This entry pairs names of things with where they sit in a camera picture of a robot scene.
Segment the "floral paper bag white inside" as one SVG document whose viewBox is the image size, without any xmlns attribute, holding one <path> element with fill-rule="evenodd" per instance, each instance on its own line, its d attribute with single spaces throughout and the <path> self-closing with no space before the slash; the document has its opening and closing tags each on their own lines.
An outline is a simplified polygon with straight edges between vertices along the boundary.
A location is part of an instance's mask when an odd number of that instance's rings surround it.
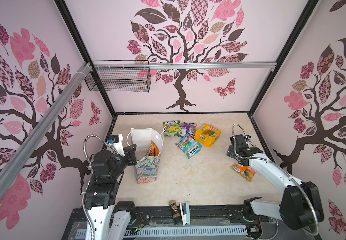
<svg viewBox="0 0 346 240">
<path fill-rule="evenodd" d="M 160 154 L 157 157 L 147 156 L 151 141 L 157 144 Z M 152 183 L 157 180 L 158 168 L 162 156 L 162 147 L 164 142 L 163 133 L 153 128 L 135 129 L 131 128 L 126 136 L 126 143 L 136 144 L 137 163 L 134 166 L 135 179 L 139 185 Z"/>
</svg>

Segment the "yellow snack pack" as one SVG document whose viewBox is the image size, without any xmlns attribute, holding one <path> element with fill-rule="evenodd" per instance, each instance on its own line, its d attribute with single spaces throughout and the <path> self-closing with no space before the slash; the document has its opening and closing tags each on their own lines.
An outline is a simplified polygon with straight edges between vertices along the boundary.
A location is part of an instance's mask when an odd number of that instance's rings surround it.
<svg viewBox="0 0 346 240">
<path fill-rule="evenodd" d="M 194 139 L 207 148 L 211 148 L 221 136 L 222 131 L 214 126 L 204 124 L 203 127 L 196 131 Z"/>
</svg>

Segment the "teal Fox's candy bag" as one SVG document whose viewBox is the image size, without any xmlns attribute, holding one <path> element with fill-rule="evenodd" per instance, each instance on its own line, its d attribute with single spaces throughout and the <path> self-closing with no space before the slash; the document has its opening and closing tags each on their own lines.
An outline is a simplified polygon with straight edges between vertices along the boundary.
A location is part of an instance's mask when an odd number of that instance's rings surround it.
<svg viewBox="0 0 346 240">
<path fill-rule="evenodd" d="M 202 145 L 194 139 L 192 134 L 186 134 L 176 146 L 182 150 L 188 159 L 198 154 L 202 149 Z"/>
</svg>

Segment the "small orange snack packet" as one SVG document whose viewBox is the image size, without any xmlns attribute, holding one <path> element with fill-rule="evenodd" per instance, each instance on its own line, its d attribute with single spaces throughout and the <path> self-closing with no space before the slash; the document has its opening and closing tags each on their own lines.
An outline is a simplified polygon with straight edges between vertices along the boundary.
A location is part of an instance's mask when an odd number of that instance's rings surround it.
<svg viewBox="0 0 346 240">
<path fill-rule="evenodd" d="M 248 182 L 252 182 L 256 171 L 251 168 L 250 166 L 244 166 L 239 164 L 238 162 L 235 162 L 231 168 L 236 171 L 238 174 L 240 174 L 245 180 Z"/>
</svg>

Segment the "orange corn chips bag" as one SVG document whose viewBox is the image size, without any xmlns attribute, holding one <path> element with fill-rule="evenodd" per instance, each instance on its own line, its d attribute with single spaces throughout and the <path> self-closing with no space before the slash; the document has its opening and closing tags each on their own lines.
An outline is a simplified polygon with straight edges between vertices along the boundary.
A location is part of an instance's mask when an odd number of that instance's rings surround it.
<svg viewBox="0 0 346 240">
<path fill-rule="evenodd" d="M 159 150 L 157 144 L 155 144 L 153 141 L 152 141 L 152 143 L 154 146 L 154 156 L 157 157 L 160 154 L 160 150 Z"/>
</svg>

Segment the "Fox's fruits oval candy bag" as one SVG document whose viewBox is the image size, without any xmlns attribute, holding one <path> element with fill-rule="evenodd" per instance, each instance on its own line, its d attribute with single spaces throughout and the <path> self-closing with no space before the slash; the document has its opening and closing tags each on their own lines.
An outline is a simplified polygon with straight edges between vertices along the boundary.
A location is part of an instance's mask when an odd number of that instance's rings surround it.
<svg viewBox="0 0 346 240">
<path fill-rule="evenodd" d="M 154 157 L 155 156 L 155 152 L 156 152 L 156 145 L 155 145 L 155 143 L 153 141 L 151 141 L 150 148 L 149 148 L 149 150 L 148 150 L 146 155 Z"/>
</svg>

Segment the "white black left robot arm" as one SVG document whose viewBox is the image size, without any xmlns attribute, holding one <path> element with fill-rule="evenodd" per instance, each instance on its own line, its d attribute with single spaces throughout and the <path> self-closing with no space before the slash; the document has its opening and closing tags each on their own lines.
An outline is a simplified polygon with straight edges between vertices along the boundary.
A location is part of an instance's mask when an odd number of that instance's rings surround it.
<svg viewBox="0 0 346 240">
<path fill-rule="evenodd" d="M 103 150 L 92 162 L 93 175 L 84 193 L 82 207 L 87 219 L 87 240 L 121 240 L 135 219 L 133 201 L 116 202 L 119 177 L 136 164 L 136 145 L 124 148 L 124 156 Z"/>
</svg>

